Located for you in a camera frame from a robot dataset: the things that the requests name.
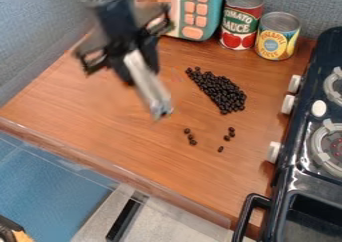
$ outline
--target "tomato sauce can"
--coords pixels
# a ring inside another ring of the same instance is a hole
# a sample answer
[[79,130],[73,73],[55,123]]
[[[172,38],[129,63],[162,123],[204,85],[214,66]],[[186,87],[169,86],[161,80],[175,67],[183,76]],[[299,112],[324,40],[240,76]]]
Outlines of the tomato sauce can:
[[295,50],[300,27],[300,21],[292,14],[265,14],[260,20],[255,51],[268,60],[280,61],[290,58]]
[[253,47],[263,9],[264,0],[226,0],[220,43],[234,50]]

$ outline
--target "wooden countertop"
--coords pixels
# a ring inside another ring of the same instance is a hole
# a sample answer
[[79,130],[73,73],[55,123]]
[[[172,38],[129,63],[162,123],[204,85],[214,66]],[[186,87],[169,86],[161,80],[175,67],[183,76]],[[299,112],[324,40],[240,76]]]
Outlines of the wooden countertop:
[[[163,38],[160,78],[172,93],[175,112],[157,123],[112,72],[86,78],[66,52],[1,109],[0,128],[218,223],[216,217],[228,217],[234,227],[249,193],[270,193],[273,166],[265,162],[267,148],[284,134],[288,118],[279,114],[281,104],[292,74],[305,70],[314,43],[301,39],[294,57],[273,62],[253,50],[223,49],[214,39]],[[238,84],[248,96],[246,110],[220,115],[187,78],[189,66]],[[224,142],[229,126],[235,127],[236,138]],[[196,135],[196,147],[188,144],[186,127]],[[260,220],[260,213],[253,216],[252,236]]]

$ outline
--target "toy kitchen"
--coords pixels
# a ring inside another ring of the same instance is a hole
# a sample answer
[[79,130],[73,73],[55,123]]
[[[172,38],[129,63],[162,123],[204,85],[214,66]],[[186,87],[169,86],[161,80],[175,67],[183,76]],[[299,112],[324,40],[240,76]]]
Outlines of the toy kitchen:
[[271,142],[273,195],[250,194],[232,241],[242,241],[254,208],[266,210],[259,241],[342,241],[342,27],[318,39],[307,72],[294,75],[281,112],[283,143]]

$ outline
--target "white knob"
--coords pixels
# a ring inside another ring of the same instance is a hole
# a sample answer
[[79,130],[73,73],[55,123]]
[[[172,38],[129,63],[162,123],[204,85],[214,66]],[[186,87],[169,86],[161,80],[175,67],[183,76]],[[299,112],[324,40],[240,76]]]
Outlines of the white knob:
[[302,77],[299,75],[292,75],[289,88],[287,89],[290,93],[297,93],[300,81],[302,80]]
[[327,105],[322,100],[317,100],[314,102],[314,104],[312,104],[311,113],[315,117],[318,117],[318,118],[323,117],[326,112],[327,112]]
[[271,142],[270,146],[268,147],[267,152],[267,161],[270,163],[275,163],[278,159],[279,151],[281,148],[281,143],[279,142]]
[[283,106],[281,107],[281,113],[283,114],[291,113],[295,98],[296,97],[294,97],[293,95],[289,95],[289,94],[285,96],[285,99],[283,101]]

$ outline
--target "toy phone keypad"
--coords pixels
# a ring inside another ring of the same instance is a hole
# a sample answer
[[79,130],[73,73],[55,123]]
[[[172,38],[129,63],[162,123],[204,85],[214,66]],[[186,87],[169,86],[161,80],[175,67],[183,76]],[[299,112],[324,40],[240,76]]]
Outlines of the toy phone keypad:
[[203,36],[203,28],[208,24],[209,0],[186,0],[184,3],[184,26],[182,33],[185,37],[199,40]]

